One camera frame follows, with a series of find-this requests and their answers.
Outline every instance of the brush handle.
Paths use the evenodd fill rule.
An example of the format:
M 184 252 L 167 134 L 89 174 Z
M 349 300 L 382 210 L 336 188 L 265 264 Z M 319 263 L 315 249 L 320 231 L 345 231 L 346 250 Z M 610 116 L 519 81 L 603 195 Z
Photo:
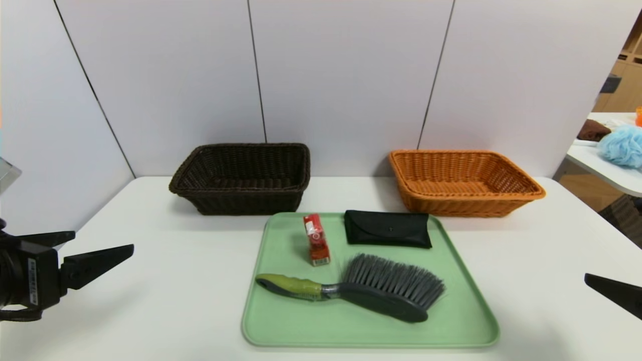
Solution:
M 261 285 L 263 288 L 274 292 L 275 294 L 309 299 L 312 301 L 326 298 L 322 295 L 323 285 L 310 281 L 309 279 L 287 277 L 281 274 L 264 273 L 257 275 L 255 280 L 256 283 Z

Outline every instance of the brown towel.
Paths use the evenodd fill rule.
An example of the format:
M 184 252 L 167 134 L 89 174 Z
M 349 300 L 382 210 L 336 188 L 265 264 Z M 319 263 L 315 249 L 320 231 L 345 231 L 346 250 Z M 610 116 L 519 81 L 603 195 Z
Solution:
M 582 125 L 582 129 L 580 130 L 580 133 L 577 135 L 577 139 L 581 139 L 583 141 L 596 141 L 599 142 L 604 138 L 607 134 L 610 134 L 611 130 L 608 129 L 607 127 L 603 126 L 602 124 L 599 124 L 593 119 L 587 119 L 584 122 L 584 125 Z

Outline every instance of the orange wicker basket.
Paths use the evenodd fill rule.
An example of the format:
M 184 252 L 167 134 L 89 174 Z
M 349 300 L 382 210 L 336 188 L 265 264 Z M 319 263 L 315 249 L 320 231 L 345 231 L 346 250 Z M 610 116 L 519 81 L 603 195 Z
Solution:
M 396 150 L 390 164 L 412 212 L 503 217 L 546 192 L 501 154 L 485 150 Z

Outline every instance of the black pouch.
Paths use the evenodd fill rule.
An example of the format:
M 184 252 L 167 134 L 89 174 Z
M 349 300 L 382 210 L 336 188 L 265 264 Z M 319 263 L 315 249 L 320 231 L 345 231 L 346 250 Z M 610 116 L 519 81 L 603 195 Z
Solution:
M 353 245 L 400 245 L 432 248 L 428 215 L 346 211 L 345 233 Z

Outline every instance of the label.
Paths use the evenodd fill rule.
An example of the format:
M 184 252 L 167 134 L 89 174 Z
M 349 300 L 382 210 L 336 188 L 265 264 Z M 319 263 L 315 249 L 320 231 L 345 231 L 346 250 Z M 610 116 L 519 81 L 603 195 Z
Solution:
M 38 306 L 38 265 L 33 258 L 27 259 L 27 273 L 29 277 L 29 302 Z
M 329 258 L 322 258 L 320 260 L 312 260 L 312 266 L 315 266 L 315 267 L 316 266 L 327 265 L 328 263 L 330 263 L 330 259 Z
M 306 232 L 308 236 L 315 234 L 317 230 L 315 229 L 315 224 L 312 221 L 306 222 Z

